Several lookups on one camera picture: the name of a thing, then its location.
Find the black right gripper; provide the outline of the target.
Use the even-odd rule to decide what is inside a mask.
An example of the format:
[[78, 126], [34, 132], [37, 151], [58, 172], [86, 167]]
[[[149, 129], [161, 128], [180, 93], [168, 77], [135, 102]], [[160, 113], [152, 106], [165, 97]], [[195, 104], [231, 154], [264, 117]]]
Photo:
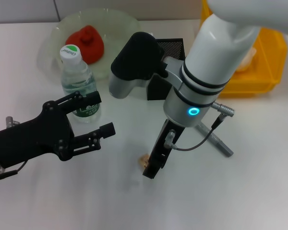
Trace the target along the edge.
[[[173, 144], [177, 142], [184, 131], [184, 127], [178, 126], [167, 119], [160, 131], [153, 150], [148, 158], [147, 166], [144, 169], [143, 176], [154, 179], [160, 169], [162, 169], [172, 150]], [[69, 142], [69, 150], [72, 156], [85, 154], [101, 149], [100, 139], [106, 139], [116, 134], [113, 123], [108, 123], [99, 127], [99, 129], [74, 137]]]

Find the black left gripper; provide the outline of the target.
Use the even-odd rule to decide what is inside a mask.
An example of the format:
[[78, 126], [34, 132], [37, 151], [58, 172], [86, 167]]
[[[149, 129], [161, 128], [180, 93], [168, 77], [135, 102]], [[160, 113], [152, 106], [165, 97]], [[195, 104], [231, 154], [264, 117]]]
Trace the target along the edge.
[[46, 153], [56, 154], [61, 161], [70, 160], [74, 134], [66, 114], [99, 103], [98, 91], [86, 96], [75, 91], [44, 103], [36, 118], [0, 131], [0, 165], [9, 168]]

